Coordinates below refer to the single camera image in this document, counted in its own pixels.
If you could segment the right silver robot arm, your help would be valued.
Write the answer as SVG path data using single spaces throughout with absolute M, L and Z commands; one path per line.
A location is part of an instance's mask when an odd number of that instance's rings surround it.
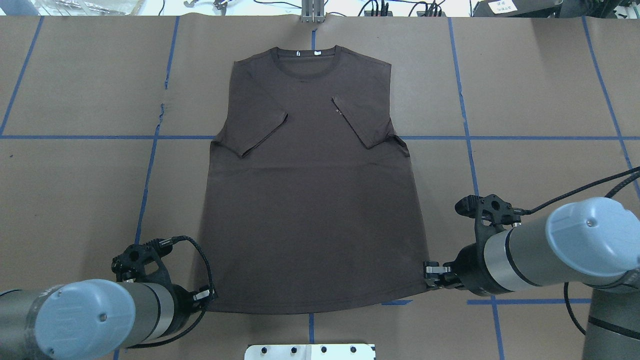
M 488 297 L 582 283 L 592 288 L 582 358 L 639 358 L 639 219 L 631 210 L 592 197 L 521 223 L 525 210 L 496 194 L 470 195 L 454 208 L 474 220 L 475 242 L 451 262 L 423 264 L 428 290 Z

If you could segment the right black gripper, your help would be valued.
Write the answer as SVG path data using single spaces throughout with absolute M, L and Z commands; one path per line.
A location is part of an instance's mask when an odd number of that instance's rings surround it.
M 455 289 L 458 280 L 464 289 L 476 296 L 489 297 L 493 293 L 492 278 L 480 259 L 477 243 L 462 248 L 453 262 L 426 260 L 423 262 L 423 280 L 427 290 Z

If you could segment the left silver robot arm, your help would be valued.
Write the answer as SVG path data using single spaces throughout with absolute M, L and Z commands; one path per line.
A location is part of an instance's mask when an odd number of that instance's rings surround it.
M 0 297 L 3 360 L 96 360 L 119 349 L 169 344 L 204 316 L 215 290 L 89 279 Z

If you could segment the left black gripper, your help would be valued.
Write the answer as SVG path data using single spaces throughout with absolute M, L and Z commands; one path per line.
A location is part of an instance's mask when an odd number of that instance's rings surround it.
M 189 318 L 199 306 L 208 306 L 217 298 L 214 287 L 203 286 L 196 291 L 188 291 L 181 285 L 170 285 L 172 291 L 174 311 L 170 326 L 185 326 Z

